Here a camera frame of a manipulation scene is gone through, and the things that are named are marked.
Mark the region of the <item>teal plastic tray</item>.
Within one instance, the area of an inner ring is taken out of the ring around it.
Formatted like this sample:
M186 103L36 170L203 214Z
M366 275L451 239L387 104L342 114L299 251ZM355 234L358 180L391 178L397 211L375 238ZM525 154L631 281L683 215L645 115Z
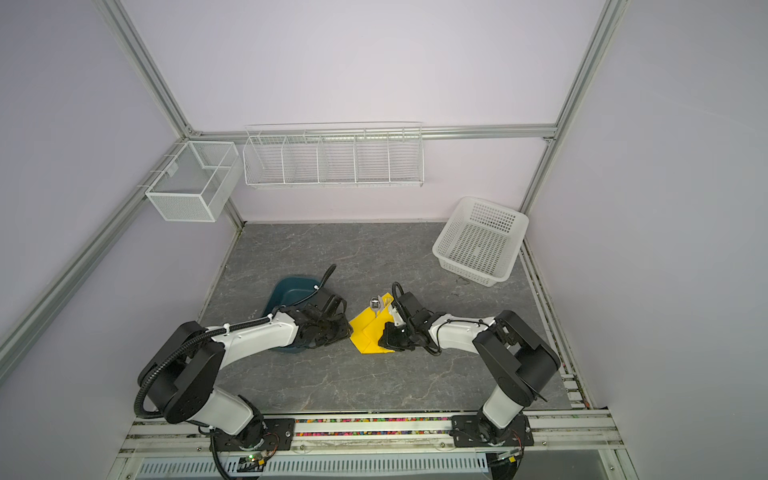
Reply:
M320 280L306 276L286 277L276 284L263 314L288 309L290 313L298 315L299 326L293 342L287 346L276 347L277 351L298 353L320 346L321 311L317 306L320 287Z

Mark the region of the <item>silver spoon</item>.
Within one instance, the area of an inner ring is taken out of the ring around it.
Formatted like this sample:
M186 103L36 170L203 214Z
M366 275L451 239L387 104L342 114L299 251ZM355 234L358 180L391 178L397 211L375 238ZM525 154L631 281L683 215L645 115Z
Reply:
M373 312L379 312L381 310L382 300L380 297L372 297L369 304L370 309Z

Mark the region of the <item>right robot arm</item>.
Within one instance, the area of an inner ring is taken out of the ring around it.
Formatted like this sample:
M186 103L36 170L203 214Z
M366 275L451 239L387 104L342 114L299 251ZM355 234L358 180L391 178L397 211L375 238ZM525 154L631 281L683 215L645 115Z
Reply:
M392 284L393 320L378 345L393 351L424 349L433 356L455 349L478 355L496 387L478 412L479 425L496 433L535 400L558 373L562 361L517 313L464 318L424 307L398 282Z

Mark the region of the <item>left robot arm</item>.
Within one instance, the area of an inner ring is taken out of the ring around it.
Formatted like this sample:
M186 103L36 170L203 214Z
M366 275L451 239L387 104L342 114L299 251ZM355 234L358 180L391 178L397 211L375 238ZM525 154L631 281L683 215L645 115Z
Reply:
M349 338L347 302L326 288L336 266L303 298L236 324L186 322L173 332L138 376L133 410L140 419L191 423L253 449L268 434L263 414L247 399L216 386L219 372L267 350L301 352Z

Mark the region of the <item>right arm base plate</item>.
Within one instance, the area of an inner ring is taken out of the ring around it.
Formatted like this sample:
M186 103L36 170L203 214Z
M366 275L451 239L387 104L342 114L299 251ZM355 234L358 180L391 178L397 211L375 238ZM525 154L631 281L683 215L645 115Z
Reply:
M495 426L480 412L451 417L449 431L456 447L528 447L534 444L528 418L517 414L504 428Z

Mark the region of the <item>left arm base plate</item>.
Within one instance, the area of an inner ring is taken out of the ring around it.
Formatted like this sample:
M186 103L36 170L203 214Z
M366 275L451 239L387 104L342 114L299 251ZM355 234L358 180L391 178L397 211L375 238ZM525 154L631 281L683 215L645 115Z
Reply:
M235 436L216 429L213 439L216 450L222 452L286 451L291 448L295 426L294 418L266 418L252 421Z

